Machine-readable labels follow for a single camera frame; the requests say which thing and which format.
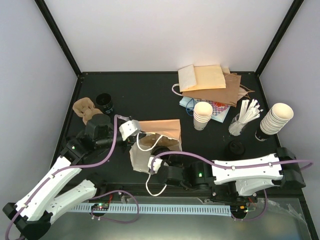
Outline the black printed paper cup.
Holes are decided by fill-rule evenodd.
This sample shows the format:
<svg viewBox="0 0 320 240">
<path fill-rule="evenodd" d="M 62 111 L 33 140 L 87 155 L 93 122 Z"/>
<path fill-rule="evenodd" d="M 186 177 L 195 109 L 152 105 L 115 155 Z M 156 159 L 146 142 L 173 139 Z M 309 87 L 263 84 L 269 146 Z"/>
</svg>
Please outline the black printed paper cup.
<svg viewBox="0 0 320 240">
<path fill-rule="evenodd" d="M 112 114 L 114 111 L 114 105 L 112 101 L 112 97 L 108 93 L 101 93 L 99 94 L 95 102 L 98 106 L 98 108 L 104 113 L 104 114 Z"/>
</svg>

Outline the single black paper cup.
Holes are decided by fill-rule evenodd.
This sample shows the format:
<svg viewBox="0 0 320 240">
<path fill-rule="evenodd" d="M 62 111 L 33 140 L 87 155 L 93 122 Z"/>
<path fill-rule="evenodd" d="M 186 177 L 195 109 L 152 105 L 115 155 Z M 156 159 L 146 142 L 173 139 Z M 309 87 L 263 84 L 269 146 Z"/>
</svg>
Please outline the single black paper cup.
<svg viewBox="0 0 320 240">
<path fill-rule="evenodd" d="M 170 152 L 171 150 L 166 146 L 155 146 L 152 151 L 151 155 L 156 156 L 158 154 L 164 153 L 164 152 Z"/>
</svg>

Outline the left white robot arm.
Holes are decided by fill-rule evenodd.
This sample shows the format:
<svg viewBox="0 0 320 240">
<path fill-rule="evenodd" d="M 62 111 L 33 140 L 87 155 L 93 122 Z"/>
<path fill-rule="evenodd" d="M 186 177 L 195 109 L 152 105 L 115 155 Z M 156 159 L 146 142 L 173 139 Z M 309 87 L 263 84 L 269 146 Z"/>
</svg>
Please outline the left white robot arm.
<svg viewBox="0 0 320 240">
<path fill-rule="evenodd" d="M 132 146 L 140 130 L 139 122 L 130 117 L 116 114 L 111 120 L 105 114 L 94 115 L 85 129 L 67 142 L 39 183 L 18 202 L 9 202 L 3 207 L 2 211 L 10 219 L 5 239 L 9 239 L 10 230 L 15 226 L 21 240 L 38 240 L 72 207 L 109 195 L 107 183 L 97 173 L 91 173 L 65 193 L 61 190 L 82 170 L 106 163 L 116 145 Z"/>
</svg>

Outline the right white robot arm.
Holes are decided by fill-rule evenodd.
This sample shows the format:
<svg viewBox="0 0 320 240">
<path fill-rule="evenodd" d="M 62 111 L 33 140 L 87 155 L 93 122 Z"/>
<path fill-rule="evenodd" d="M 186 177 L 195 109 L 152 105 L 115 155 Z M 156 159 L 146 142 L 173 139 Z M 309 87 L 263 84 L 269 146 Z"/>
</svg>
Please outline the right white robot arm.
<svg viewBox="0 0 320 240">
<path fill-rule="evenodd" d="M 299 163 L 285 147 L 258 158 L 231 161 L 209 161 L 194 153 L 160 147 L 152 152 L 148 168 L 161 184 L 213 193 L 220 186 L 226 197 L 238 202 L 243 197 L 272 187 L 304 188 L 306 183 Z"/>
</svg>

